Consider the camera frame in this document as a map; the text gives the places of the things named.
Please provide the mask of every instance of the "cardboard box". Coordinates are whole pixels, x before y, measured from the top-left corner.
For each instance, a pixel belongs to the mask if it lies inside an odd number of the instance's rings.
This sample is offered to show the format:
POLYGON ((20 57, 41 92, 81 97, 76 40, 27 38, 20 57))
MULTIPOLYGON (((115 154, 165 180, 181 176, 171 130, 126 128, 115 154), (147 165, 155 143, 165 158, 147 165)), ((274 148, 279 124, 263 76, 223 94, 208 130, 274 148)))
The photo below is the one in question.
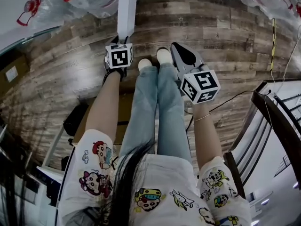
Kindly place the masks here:
MULTIPOLYGON (((123 137, 126 133, 127 126, 131 117, 132 103, 133 103, 134 94, 124 94, 119 95, 119 112, 118 112, 118 125, 117 132, 115 138, 115 145, 121 145, 123 141, 123 137)), ((76 146, 79 140, 85 133, 86 122, 88 118, 88 114, 90 112, 91 106, 94 102, 94 99, 90 99, 88 101, 89 108, 87 109, 81 123, 79 124, 79 128, 75 133, 72 144, 76 146)))
POLYGON ((0 98, 14 87, 29 70, 25 56, 16 50, 0 56, 0 98))

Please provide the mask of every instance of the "bracelet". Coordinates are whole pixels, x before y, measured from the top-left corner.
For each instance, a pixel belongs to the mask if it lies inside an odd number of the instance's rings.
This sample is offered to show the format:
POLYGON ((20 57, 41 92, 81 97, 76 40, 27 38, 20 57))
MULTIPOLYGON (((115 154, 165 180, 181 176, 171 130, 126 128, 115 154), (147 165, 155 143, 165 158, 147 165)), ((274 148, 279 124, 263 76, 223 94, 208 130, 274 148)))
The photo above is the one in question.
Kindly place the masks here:
POLYGON ((118 69, 109 69, 109 70, 107 71, 107 73, 105 74, 104 78, 103 78, 103 85, 104 85, 104 83, 106 82, 108 76, 109 76, 111 73, 115 72, 115 71, 117 71, 117 72, 120 74, 120 81, 122 81, 124 75, 126 75, 126 73, 127 73, 126 68, 125 68, 125 71, 124 71, 124 72, 123 72, 122 69, 120 69, 120 68, 118 68, 118 69))
POLYGON ((209 112, 209 114, 208 114, 208 115, 205 115, 204 117, 202 117, 202 118, 200 118, 200 119, 197 119, 197 120, 195 120, 194 122, 200 121, 200 120, 202 120, 202 119, 206 118, 206 117, 207 117, 207 116, 209 116, 209 115, 211 115, 211 112, 209 112))

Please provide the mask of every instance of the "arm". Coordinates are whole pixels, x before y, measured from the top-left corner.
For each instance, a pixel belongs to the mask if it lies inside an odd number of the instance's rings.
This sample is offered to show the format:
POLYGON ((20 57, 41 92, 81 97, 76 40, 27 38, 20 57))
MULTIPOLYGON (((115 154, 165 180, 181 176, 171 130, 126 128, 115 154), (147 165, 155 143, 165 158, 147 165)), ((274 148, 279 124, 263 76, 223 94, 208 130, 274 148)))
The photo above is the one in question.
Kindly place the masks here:
POLYGON ((71 173, 59 202, 62 225, 94 224, 90 211, 105 204, 112 191, 110 175, 118 122, 119 81, 118 72, 108 76, 89 112, 86 132, 74 151, 75 162, 69 169, 71 173))
POLYGON ((198 167, 201 169, 214 157, 222 157, 222 147, 215 130, 207 104, 201 103, 193 106, 194 135, 196 140, 196 154, 198 167))
POLYGON ((193 107, 201 198, 206 200, 216 225, 250 226, 249 203, 237 194, 231 172, 222 161, 222 147, 211 115, 203 118, 208 114, 205 103, 193 107))
POLYGON ((86 130, 95 129, 115 141, 118 123, 120 74, 111 73, 95 99, 86 122, 86 130))

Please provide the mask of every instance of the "ceiling light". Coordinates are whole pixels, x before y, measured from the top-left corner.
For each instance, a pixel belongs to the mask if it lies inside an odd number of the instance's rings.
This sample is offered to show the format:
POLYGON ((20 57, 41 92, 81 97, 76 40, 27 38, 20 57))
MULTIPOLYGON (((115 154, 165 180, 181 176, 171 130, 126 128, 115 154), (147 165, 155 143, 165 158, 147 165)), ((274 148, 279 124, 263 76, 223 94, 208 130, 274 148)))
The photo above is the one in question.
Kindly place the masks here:
POLYGON ((256 220, 256 221, 254 221, 254 222, 251 223, 251 226, 254 226, 254 225, 258 224, 258 223, 259 223, 259 220, 256 220))
POLYGON ((261 204, 262 204, 262 206, 264 206, 264 205, 267 205, 267 204, 268 204, 268 202, 269 202, 269 199, 267 199, 267 200, 264 200, 263 202, 261 202, 261 204))

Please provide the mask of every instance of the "light blue jeans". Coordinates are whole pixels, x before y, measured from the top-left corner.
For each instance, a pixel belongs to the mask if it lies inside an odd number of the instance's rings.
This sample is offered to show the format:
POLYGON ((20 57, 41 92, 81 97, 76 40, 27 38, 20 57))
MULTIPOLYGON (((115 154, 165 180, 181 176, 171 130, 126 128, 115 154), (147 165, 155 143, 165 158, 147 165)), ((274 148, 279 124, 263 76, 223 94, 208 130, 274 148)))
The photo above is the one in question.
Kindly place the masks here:
MULTIPOLYGON (((137 78, 131 119, 120 157, 135 147, 155 142, 156 106, 159 106, 158 154, 175 156, 192 163, 184 125, 184 101, 175 83, 174 66, 163 64, 160 71, 145 67, 137 78)), ((154 154, 154 147, 149 151, 154 154)))

